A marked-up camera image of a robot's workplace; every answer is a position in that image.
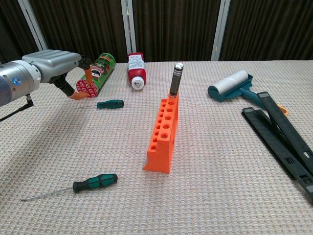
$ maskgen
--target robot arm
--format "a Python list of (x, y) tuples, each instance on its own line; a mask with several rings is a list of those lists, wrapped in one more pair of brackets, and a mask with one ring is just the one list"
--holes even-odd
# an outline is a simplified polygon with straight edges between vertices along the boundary
[(0, 107), (24, 95), (26, 108), (31, 107), (29, 94), (38, 89), (40, 83), (53, 83), (70, 98), (85, 98), (88, 94), (75, 92), (65, 78), (75, 67), (91, 74), (90, 64), (92, 61), (85, 56), (61, 50), (42, 50), (25, 55), (22, 60), (0, 64)]

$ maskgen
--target teal handle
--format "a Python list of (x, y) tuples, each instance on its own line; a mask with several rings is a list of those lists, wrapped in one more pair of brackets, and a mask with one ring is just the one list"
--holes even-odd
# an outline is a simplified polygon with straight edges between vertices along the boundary
[(83, 182), (74, 182), (73, 190), (75, 193), (92, 188), (103, 188), (117, 182), (116, 174), (101, 174), (93, 178), (86, 179)]
[(124, 106), (124, 101), (121, 99), (111, 99), (105, 102), (98, 102), (98, 109), (116, 109), (122, 108)]
[(242, 93), (242, 96), (248, 100), (250, 100), (251, 102), (255, 103), (256, 105), (260, 106), (262, 109), (264, 109), (264, 105), (261, 102), (261, 100), (259, 99), (259, 97), (257, 96), (256, 93), (250, 91), (250, 90), (246, 90), (243, 88), (239, 88), (239, 91)]

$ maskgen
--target green screwdriver handle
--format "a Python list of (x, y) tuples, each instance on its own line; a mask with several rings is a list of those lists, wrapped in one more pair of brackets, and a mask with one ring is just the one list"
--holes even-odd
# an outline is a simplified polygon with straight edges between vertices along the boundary
[(124, 106), (124, 101), (121, 99), (111, 99), (105, 102), (98, 102), (98, 109), (116, 109), (122, 108)]
[(92, 188), (103, 188), (117, 182), (116, 174), (101, 174), (93, 178), (86, 179), (83, 182), (74, 182), (73, 190), (78, 193), (81, 190)]

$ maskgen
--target white roller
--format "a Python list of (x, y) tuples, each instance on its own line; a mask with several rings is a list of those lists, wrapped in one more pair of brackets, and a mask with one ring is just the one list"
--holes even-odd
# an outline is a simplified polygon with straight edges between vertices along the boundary
[(215, 83), (213, 87), (215, 87), (219, 94), (224, 94), (234, 87), (237, 87), (242, 82), (248, 79), (248, 73), (244, 70), (240, 70), (238, 72), (233, 73), (231, 76), (228, 76), (221, 81)]

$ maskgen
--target black cable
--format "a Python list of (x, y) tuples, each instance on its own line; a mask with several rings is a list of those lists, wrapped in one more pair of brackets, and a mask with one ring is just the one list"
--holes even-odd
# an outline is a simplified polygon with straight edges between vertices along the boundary
[(23, 111), (23, 110), (25, 110), (25, 109), (28, 109), (28, 108), (34, 106), (34, 103), (33, 103), (33, 100), (32, 100), (31, 97), (30, 97), (30, 94), (27, 94), (27, 95), (26, 95), (26, 99), (27, 99), (27, 104), (25, 104), (24, 106), (20, 107), (18, 110), (15, 110), (14, 112), (10, 113), (9, 115), (7, 115), (7, 116), (1, 118), (1, 119), (0, 119), (0, 122), (6, 120), (7, 118), (13, 116), (14, 114), (16, 114), (16, 113), (18, 113), (18, 112), (21, 112), (21, 111)]

